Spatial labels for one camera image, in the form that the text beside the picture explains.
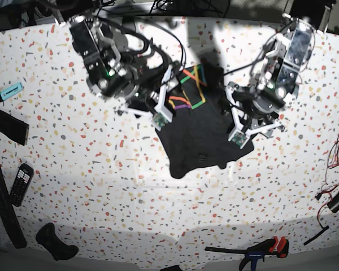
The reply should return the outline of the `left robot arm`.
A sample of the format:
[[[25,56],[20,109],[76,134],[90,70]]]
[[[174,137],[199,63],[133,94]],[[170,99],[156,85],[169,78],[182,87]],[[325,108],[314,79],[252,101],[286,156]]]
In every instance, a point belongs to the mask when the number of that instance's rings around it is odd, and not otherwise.
[[[315,44],[315,27],[306,15],[284,14],[288,23],[272,35],[262,54],[250,64],[262,63],[249,86],[231,81],[225,87],[223,114],[230,114],[233,128],[228,141],[243,148],[252,136],[271,138],[275,129],[285,130],[280,113],[288,98],[297,98],[297,78],[310,60]]]

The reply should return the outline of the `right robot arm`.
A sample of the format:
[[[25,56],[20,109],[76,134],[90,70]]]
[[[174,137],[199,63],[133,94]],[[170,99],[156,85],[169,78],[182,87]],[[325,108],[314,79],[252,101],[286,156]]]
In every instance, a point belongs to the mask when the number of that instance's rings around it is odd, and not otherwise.
[[[73,48],[82,57],[88,87],[104,101],[122,99],[118,113],[147,117],[160,130],[173,120],[170,93],[180,62],[141,33],[92,14],[65,16]]]

